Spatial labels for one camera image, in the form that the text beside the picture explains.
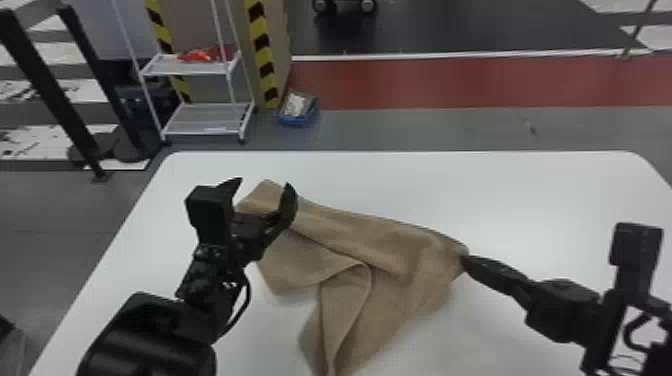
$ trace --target white floor line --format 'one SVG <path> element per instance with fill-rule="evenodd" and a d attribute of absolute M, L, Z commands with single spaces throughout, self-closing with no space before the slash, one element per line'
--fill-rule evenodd
<path fill-rule="evenodd" d="M 86 63 L 77 44 L 73 42 L 35 43 L 35 48 L 47 65 L 73 65 Z M 16 65 L 16 63 L 12 56 L 7 52 L 5 46 L 0 45 L 0 66 L 14 65 Z"/>
<path fill-rule="evenodd" d="M 598 13 L 643 12 L 649 0 L 581 0 Z M 672 0 L 658 0 L 655 10 L 672 10 Z"/>
<path fill-rule="evenodd" d="M 631 34 L 635 30 L 635 27 L 623 26 L 621 29 Z M 672 25 L 644 26 L 637 39 L 652 50 L 672 49 Z"/>
<path fill-rule="evenodd" d="M 111 132 L 116 124 L 87 126 L 89 132 Z M 67 161 L 68 148 L 72 142 L 59 125 L 26 126 L 8 131 L 0 139 L 2 161 Z M 117 160 L 101 161 L 106 170 L 144 170 L 148 160 L 138 163 L 122 163 Z"/>
<path fill-rule="evenodd" d="M 0 0 L 0 8 L 19 9 L 36 0 Z"/>
<path fill-rule="evenodd" d="M 38 23 L 37 25 L 30 28 L 30 31 L 65 31 L 68 28 L 65 26 L 61 17 L 58 15 L 51 16 L 46 20 Z"/>
<path fill-rule="evenodd" d="M 370 61 L 370 60 L 431 60 L 465 58 L 504 58 L 504 57 L 552 57 L 552 56 L 618 56 L 623 50 L 618 48 L 584 50 L 522 50 L 522 51 L 474 51 L 442 52 L 421 54 L 361 54 L 361 55 L 296 55 L 293 61 Z M 632 50 L 632 55 L 646 55 L 651 51 L 645 48 Z"/>
<path fill-rule="evenodd" d="M 107 97 L 95 79 L 58 80 L 72 103 L 105 103 Z M 22 103 L 39 100 L 27 80 L 0 81 L 0 103 Z"/>

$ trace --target white table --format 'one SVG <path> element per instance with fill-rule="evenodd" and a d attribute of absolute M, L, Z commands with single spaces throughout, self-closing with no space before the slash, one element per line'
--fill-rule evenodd
<path fill-rule="evenodd" d="M 196 244 L 185 197 L 195 185 L 234 176 L 245 178 L 238 198 L 262 179 L 289 181 L 318 203 L 428 226 L 532 278 L 567 277 L 600 292 L 613 282 L 607 258 L 616 222 L 672 229 L 670 187 L 645 160 L 625 152 L 175 154 L 145 190 L 32 375 L 73 375 L 132 293 L 172 297 Z M 672 300 L 669 244 L 653 293 Z M 248 275 L 254 300 L 215 346 L 219 375 L 310 375 L 297 336 L 314 292 L 275 297 L 256 266 Z M 513 300 L 462 276 L 451 304 L 418 320 L 359 374 L 578 375 L 581 349 L 553 344 L 523 318 Z"/>

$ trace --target wire shelf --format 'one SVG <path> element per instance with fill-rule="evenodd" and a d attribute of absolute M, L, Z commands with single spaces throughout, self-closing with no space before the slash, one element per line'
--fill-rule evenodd
<path fill-rule="evenodd" d="M 183 103 L 168 121 L 165 135 L 239 134 L 247 124 L 254 103 L 240 102 L 188 104 Z"/>
<path fill-rule="evenodd" d="M 227 62 L 185 62 L 177 55 L 156 54 L 140 71 L 145 77 L 231 75 L 240 61 L 240 51 Z"/>

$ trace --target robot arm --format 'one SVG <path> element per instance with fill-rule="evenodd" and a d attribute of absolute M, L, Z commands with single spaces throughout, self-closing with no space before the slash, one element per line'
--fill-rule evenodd
<path fill-rule="evenodd" d="M 611 354 L 627 307 L 639 309 L 642 314 L 624 326 L 624 343 L 646 355 L 640 375 L 663 376 L 672 369 L 672 311 L 668 302 L 649 294 L 662 237 L 658 228 L 626 223 L 616 226 L 609 261 L 618 272 L 614 288 L 602 298 L 570 280 L 535 282 L 482 257 L 463 256 L 462 264 L 476 281 L 514 298 L 527 311 L 527 326 L 554 342 L 573 342 L 585 348 L 580 368 L 586 375 L 598 371 L 620 375 L 609 364 Z M 648 348 L 634 343 L 634 331 L 654 317 L 667 332 L 665 342 Z"/>
<path fill-rule="evenodd" d="M 186 200 L 198 234 L 193 260 L 175 296 L 136 293 L 84 356 L 77 376 L 213 376 L 212 345 L 236 324 L 251 300 L 245 267 L 294 221 L 297 195 L 287 184 L 278 209 L 237 213 L 233 196 L 242 179 L 198 186 Z M 241 292 L 245 301 L 234 314 Z"/>

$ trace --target white metal shelf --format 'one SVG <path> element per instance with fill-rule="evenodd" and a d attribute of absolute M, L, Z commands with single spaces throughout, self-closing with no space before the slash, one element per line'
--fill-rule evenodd
<path fill-rule="evenodd" d="M 120 0 L 111 0 L 114 8 L 117 22 L 121 28 L 124 43 L 128 49 L 128 53 L 133 61 L 133 67 L 138 74 L 140 85 L 142 86 L 147 106 L 149 107 L 152 119 L 156 130 L 161 136 L 162 140 L 166 139 L 168 135 L 224 135 L 235 134 L 238 135 L 240 143 L 245 142 L 245 131 L 250 122 L 252 113 L 255 109 L 255 102 L 239 102 L 236 100 L 236 94 L 233 89 L 232 74 L 242 59 L 240 51 L 240 39 L 233 21 L 231 13 L 231 0 L 224 0 L 226 15 L 228 18 L 228 26 L 231 29 L 233 36 L 233 43 L 225 43 L 222 36 L 222 26 L 219 20 L 219 11 L 217 9 L 216 0 L 202 0 L 210 3 L 212 11 L 212 21 L 215 26 L 217 34 L 217 46 L 219 51 L 225 57 L 223 60 L 215 62 L 185 62 L 178 59 L 177 55 L 157 53 L 143 68 L 140 68 L 138 63 L 138 56 L 133 50 L 128 30 L 124 24 L 122 14 L 119 10 L 118 2 Z M 161 50 L 160 46 L 156 45 L 157 50 Z M 226 77 L 226 86 L 229 92 L 230 103 L 212 103 L 212 104 L 192 104 L 187 103 L 186 98 L 176 90 L 180 99 L 180 105 L 175 110 L 165 127 L 162 125 L 159 115 L 154 107 L 151 93 L 147 88 L 146 78 L 148 77 L 169 77 L 173 83 L 173 87 L 177 87 L 174 76 L 213 76 L 222 75 Z M 254 93 L 247 81 L 247 89 L 250 98 L 254 98 Z"/>
<path fill-rule="evenodd" d="M 182 103 L 173 113 L 163 134 L 166 136 L 244 134 L 254 102 Z"/>
<path fill-rule="evenodd" d="M 156 54 L 140 71 L 144 77 L 166 76 L 230 76 L 240 61 L 240 51 L 236 51 L 233 59 L 227 62 L 185 62 L 177 55 Z"/>

